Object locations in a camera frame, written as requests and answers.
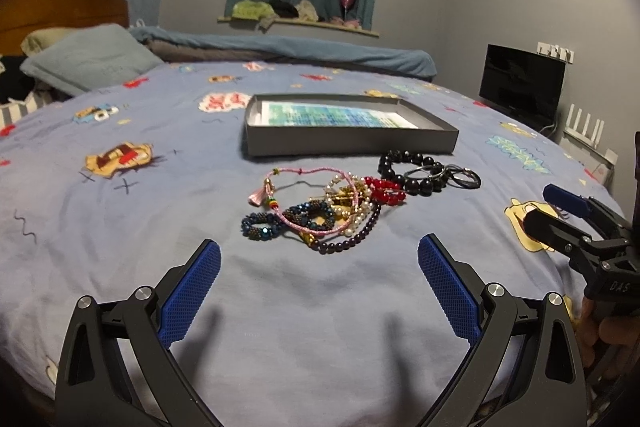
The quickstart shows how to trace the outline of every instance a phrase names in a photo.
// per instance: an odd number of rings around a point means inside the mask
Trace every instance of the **wooden headboard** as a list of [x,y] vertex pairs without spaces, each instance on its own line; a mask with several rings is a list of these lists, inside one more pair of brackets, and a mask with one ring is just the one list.
[[129,26],[127,0],[0,0],[0,55],[22,55],[20,43],[43,28]]

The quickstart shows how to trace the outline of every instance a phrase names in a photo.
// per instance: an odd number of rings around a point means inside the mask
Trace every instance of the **pile of jewelry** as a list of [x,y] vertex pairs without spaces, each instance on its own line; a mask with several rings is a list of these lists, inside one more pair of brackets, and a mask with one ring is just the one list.
[[[411,163],[416,168],[399,174],[394,170],[394,165],[399,163]],[[276,188],[272,178],[284,172],[299,176],[316,172],[332,172],[334,175],[324,188],[324,195],[281,211],[274,197]],[[406,203],[407,195],[431,196],[434,192],[441,192],[448,182],[462,188],[479,188],[481,185],[475,172],[456,165],[445,166],[420,153],[389,151],[380,156],[378,173],[381,179],[359,177],[331,167],[273,169],[265,176],[262,187],[249,197],[251,204],[265,204],[271,212],[254,212],[243,218],[242,235],[253,241],[270,241],[292,230],[311,250],[322,255],[339,253],[356,247],[369,235],[378,222],[383,205]],[[342,236],[342,239],[330,243],[324,239],[330,235]]]

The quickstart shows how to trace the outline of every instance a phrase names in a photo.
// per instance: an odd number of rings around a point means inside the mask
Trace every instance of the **blue blanket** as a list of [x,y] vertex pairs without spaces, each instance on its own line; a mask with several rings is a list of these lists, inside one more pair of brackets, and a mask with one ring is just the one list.
[[197,35],[170,32],[154,26],[132,28],[130,32],[140,42],[157,39],[192,48],[262,51],[282,57],[302,58],[317,62],[327,60],[357,64],[421,78],[431,78],[437,74],[431,55],[420,50],[370,48],[345,44],[344,42],[280,36]]
[[[247,197],[271,168],[375,176],[378,166],[377,157],[242,156],[247,97],[366,91],[401,96],[458,127],[454,154],[436,159],[478,172],[482,187],[386,207],[362,244],[332,256],[291,233],[243,237],[241,219],[255,211]],[[327,182],[279,176],[278,200],[300,203]],[[419,239],[436,233],[455,259],[512,295],[579,299],[584,282],[566,257],[519,225],[532,208],[556,213],[541,201],[549,183],[619,210],[557,145],[433,84],[310,66],[160,66],[0,132],[0,355],[53,396],[46,368],[58,361],[76,300],[124,299],[155,285],[208,237],[222,248],[222,270],[171,350],[225,425],[413,427],[468,349],[418,267]]]

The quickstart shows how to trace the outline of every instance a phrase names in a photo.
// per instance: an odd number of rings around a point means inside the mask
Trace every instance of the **television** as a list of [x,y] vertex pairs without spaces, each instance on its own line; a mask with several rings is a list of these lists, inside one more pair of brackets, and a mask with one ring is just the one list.
[[480,97],[530,127],[553,125],[565,67],[555,58],[490,44]]

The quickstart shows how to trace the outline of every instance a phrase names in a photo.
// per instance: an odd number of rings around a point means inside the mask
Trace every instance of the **pink bracelet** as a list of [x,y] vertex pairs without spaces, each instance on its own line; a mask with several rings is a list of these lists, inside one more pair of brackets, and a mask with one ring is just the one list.
[[315,174],[316,172],[335,172],[336,178],[340,178],[340,181],[343,179],[347,181],[351,189],[353,190],[353,198],[351,198],[351,204],[353,208],[357,208],[360,204],[358,199],[358,190],[356,185],[353,183],[351,176],[340,169],[334,169],[332,167],[320,167],[318,169],[311,169],[309,171],[305,169],[292,169],[292,168],[284,168],[284,169],[273,169],[268,172],[268,174],[264,178],[264,182],[262,183],[262,188],[256,190],[251,196],[249,196],[249,203],[254,204],[255,206],[260,206],[262,202],[267,199],[269,207],[275,212],[275,214],[282,220],[282,222],[287,225],[290,229],[296,230],[296,232],[300,233],[309,233],[316,237],[324,237],[325,235],[334,235],[335,233],[340,233],[343,230],[348,229],[351,226],[351,217],[347,219],[347,221],[340,225],[340,227],[336,227],[333,230],[327,230],[325,232],[321,232],[319,230],[311,230],[306,229],[305,227],[300,227],[300,225],[296,225],[295,223],[290,222],[282,212],[280,211],[280,206],[276,199],[273,197],[275,192],[275,187],[273,182],[271,182],[270,176],[277,176],[281,172],[293,172],[294,174],[298,174],[302,176],[303,174]]

